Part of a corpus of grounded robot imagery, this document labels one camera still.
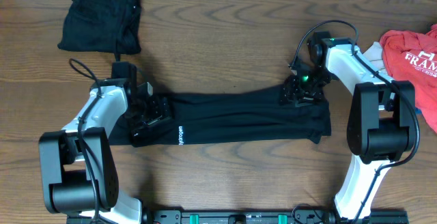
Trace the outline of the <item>black t-shirt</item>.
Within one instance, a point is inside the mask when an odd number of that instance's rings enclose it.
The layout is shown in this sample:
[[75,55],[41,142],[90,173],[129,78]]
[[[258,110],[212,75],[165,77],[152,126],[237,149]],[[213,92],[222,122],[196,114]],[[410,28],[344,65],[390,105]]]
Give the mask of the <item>black t-shirt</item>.
[[282,103],[283,86],[242,94],[164,94],[172,118],[130,132],[119,118],[109,137],[111,145],[192,145],[308,139],[319,143],[331,134],[327,101],[297,107]]

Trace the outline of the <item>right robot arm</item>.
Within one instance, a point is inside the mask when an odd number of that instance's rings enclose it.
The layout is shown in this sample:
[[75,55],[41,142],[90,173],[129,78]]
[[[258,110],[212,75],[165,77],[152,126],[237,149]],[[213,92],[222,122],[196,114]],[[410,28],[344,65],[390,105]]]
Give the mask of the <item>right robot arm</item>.
[[415,154],[419,125],[414,86],[381,73],[350,38],[314,33],[307,46],[312,66],[295,59],[280,94],[280,104],[310,107],[326,99],[323,86],[336,79],[352,95],[347,142],[352,153],[334,208],[318,216],[321,223],[407,223],[404,212],[372,212],[371,203],[389,169],[408,162]]

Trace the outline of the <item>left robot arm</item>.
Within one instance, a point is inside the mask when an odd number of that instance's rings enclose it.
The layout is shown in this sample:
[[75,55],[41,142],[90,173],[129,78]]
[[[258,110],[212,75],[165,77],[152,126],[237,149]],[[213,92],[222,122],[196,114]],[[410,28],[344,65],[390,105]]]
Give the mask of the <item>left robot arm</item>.
[[171,117],[168,100],[151,89],[129,78],[97,80],[76,117],[40,137],[43,199],[50,213],[65,214],[67,223],[153,223],[142,201],[121,190],[110,146],[120,118],[132,141]]

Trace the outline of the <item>beige garment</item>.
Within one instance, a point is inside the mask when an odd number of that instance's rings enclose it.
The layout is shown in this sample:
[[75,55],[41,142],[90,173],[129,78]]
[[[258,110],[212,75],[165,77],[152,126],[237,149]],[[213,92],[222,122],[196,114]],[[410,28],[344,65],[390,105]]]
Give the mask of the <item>beige garment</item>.
[[363,56],[378,69],[379,72],[387,74],[382,58],[383,49],[379,42],[374,42],[364,53]]

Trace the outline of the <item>folded black garment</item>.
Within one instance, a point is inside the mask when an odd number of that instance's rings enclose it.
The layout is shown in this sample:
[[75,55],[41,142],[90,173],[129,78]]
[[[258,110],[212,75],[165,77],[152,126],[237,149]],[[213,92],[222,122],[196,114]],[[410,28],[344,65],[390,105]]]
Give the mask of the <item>folded black garment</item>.
[[57,47],[74,52],[141,52],[141,0],[72,0]]

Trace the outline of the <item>red printed t-shirt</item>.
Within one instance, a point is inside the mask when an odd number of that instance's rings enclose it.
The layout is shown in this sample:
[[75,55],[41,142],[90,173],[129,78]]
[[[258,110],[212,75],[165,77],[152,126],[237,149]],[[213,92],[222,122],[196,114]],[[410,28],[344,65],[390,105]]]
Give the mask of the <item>red printed t-shirt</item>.
[[389,76],[414,85],[415,107],[436,130],[436,25],[427,33],[390,30],[379,43]]

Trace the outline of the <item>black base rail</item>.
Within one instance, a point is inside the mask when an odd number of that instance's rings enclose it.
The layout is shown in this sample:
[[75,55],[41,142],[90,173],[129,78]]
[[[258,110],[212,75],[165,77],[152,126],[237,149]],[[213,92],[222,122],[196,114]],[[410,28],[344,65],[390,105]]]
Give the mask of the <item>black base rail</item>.
[[[157,224],[334,224],[352,223],[341,219],[334,210],[323,210],[311,207],[308,204],[299,204],[287,212],[206,212],[206,211],[181,211],[181,210],[156,210],[145,209],[141,223]],[[90,217],[68,216],[68,224],[91,223]],[[364,224],[408,224],[410,223],[407,212],[403,210],[372,210],[371,214],[354,223]]]

